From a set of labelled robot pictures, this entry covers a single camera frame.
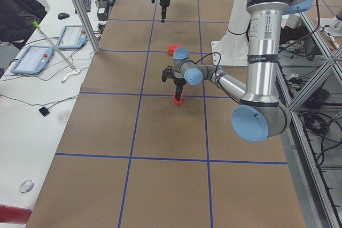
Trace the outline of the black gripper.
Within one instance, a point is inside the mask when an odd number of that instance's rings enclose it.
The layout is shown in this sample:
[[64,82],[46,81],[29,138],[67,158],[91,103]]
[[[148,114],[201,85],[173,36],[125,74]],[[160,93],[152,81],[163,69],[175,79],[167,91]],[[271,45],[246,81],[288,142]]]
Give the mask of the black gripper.
[[179,100],[182,97],[183,86],[186,85],[186,80],[184,78],[178,78],[174,75],[173,81],[176,85],[175,99]]
[[170,6],[170,0],[160,0],[161,8],[161,22],[165,22],[167,8]]

